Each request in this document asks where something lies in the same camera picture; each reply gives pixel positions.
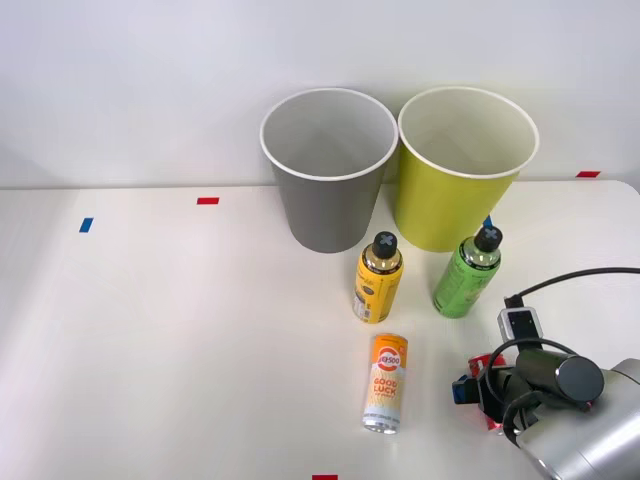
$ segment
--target spray can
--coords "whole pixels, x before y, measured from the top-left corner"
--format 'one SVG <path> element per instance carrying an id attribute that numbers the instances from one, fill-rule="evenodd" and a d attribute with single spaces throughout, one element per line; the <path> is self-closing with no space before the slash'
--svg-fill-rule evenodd
<path id="1" fill-rule="evenodd" d="M 396 236 L 378 233 L 358 259 L 353 311 L 360 320 L 379 323 L 387 318 L 403 269 Z"/>
<path id="2" fill-rule="evenodd" d="M 392 333 L 376 336 L 371 352 L 364 428 L 393 434 L 400 426 L 400 406 L 407 368 L 407 339 Z"/>
<path id="3" fill-rule="evenodd" d="M 460 318 L 469 312 L 500 267 L 501 241 L 498 228 L 484 226 L 453 252 L 433 293 L 433 304 L 442 315 Z"/>

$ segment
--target can lid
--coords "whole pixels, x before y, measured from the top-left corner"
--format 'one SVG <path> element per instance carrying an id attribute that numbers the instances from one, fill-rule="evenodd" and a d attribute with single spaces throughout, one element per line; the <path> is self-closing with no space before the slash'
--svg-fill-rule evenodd
<path id="1" fill-rule="evenodd" d="M 371 249 L 378 258 L 391 258 L 398 250 L 398 239 L 391 232 L 380 232 L 373 239 Z"/>
<path id="2" fill-rule="evenodd" d="M 497 227 L 482 227 L 473 239 L 475 246 L 483 252 L 493 252 L 502 242 L 502 232 Z"/>

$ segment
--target table surface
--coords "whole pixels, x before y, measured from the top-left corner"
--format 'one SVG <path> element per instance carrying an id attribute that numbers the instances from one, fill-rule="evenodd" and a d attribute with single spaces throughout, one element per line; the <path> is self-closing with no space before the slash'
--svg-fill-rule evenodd
<path id="1" fill-rule="evenodd" d="M 351 312 L 356 259 L 396 231 L 393 194 L 358 246 L 325 255 L 290 235 L 273 187 L 0 192 L 0 478 L 537 480 L 475 406 L 454 405 L 451 382 L 501 343 L 503 296 L 640 265 L 640 197 L 610 181 L 514 184 L 492 213 L 503 264 L 462 320 L 431 304 L 449 255 L 400 237 L 391 315 L 366 325 Z M 640 355 L 638 291 L 638 276 L 602 275 L 527 304 L 547 338 L 610 368 Z M 395 436 L 360 424 L 381 332 L 409 340 Z"/>

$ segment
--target blue tape marker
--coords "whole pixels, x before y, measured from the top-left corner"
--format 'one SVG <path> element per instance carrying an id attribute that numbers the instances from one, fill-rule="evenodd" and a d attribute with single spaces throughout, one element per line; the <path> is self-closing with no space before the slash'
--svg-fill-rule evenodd
<path id="1" fill-rule="evenodd" d="M 82 221 L 82 225 L 80 225 L 80 233 L 87 233 L 91 228 L 91 224 L 93 223 L 93 218 L 85 218 Z"/>

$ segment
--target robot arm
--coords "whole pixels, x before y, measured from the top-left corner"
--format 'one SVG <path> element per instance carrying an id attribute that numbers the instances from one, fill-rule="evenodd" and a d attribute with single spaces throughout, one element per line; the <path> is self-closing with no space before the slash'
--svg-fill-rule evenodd
<path id="1" fill-rule="evenodd" d="M 475 378 L 453 383 L 456 403 L 477 403 L 553 480 L 640 479 L 640 360 L 611 370 L 541 338 L 532 308 L 498 317 L 505 344 Z M 542 350 L 551 344 L 565 352 Z M 516 345 L 515 366 L 494 367 Z"/>

